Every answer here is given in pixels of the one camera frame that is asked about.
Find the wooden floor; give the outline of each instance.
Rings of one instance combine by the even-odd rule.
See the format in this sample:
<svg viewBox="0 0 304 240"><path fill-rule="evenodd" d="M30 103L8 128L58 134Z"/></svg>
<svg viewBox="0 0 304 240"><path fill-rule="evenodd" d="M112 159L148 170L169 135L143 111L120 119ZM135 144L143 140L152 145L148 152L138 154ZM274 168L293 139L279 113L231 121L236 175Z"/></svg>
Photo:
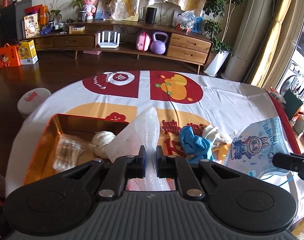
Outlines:
<svg viewBox="0 0 304 240"><path fill-rule="evenodd" d="M0 69L0 173L6 167L12 142L24 121L17 102L31 89L44 87L52 93L78 80L102 72L120 70L167 70L196 73L197 65L155 57L102 52L99 56L71 51L42 51L35 65Z"/></svg>

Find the tablecloth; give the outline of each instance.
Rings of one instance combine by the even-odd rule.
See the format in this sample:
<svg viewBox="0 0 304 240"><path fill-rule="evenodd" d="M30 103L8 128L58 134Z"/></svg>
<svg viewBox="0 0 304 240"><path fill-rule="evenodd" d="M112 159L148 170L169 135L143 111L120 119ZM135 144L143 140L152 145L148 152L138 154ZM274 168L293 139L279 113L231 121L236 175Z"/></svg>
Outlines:
<svg viewBox="0 0 304 240"><path fill-rule="evenodd" d="M235 136L246 125L278 116L266 91L251 85L168 71L105 72L55 92L25 120L13 142L6 195L22 186L31 155L52 115L66 113L131 122L149 106L157 109L158 143L165 155L184 155L178 133L185 125L201 135L211 123L220 132ZM273 176L267 181L279 185L286 179ZM282 187L297 200L296 220L304 217L304 182L295 174L294 180Z"/></svg>

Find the cabinet drawer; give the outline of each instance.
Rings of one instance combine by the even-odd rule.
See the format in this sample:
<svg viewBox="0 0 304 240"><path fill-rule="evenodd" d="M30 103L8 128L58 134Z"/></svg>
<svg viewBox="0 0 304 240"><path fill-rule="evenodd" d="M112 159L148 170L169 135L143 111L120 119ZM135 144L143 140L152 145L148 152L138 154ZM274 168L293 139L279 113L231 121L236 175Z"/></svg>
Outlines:
<svg viewBox="0 0 304 240"><path fill-rule="evenodd" d="M51 37L41 37L34 39L35 49L50 49L52 48Z"/></svg>
<svg viewBox="0 0 304 240"><path fill-rule="evenodd" d="M168 52L166 55L168 57L185 59L200 64L203 64L206 60L206 57L208 56L208 54L203 52L172 45L169 45Z"/></svg>
<svg viewBox="0 0 304 240"><path fill-rule="evenodd" d="M211 48L211 43L208 41L202 41L196 38L191 38L175 33L172 33L171 35L170 45L193 49L204 53L209 53L209 50Z"/></svg>
<svg viewBox="0 0 304 240"><path fill-rule="evenodd" d="M70 35L52 37L53 48L94 48L93 35Z"/></svg>

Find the white round container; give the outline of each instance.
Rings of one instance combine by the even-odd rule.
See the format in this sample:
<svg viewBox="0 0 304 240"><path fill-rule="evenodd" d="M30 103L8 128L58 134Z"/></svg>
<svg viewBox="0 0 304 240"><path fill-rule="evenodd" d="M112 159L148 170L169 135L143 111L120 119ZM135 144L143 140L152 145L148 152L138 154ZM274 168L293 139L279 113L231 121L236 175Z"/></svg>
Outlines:
<svg viewBox="0 0 304 240"><path fill-rule="evenodd" d="M17 109L23 118L27 118L50 95L51 92L46 88L35 88L21 97L17 103Z"/></svg>

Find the white flower pot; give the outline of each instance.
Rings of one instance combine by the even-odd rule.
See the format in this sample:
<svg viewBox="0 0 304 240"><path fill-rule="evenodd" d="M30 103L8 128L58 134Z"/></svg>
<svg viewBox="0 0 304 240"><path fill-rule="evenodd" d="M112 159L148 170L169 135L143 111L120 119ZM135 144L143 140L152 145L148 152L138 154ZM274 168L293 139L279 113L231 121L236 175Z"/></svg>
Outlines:
<svg viewBox="0 0 304 240"><path fill-rule="evenodd" d="M223 51L219 52L213 59L213 61L209 64L209 66L203 70L205 74L211 77L215 77L219 69L221 68L222 64L228 57L229 52L228 51Z"/></svg>

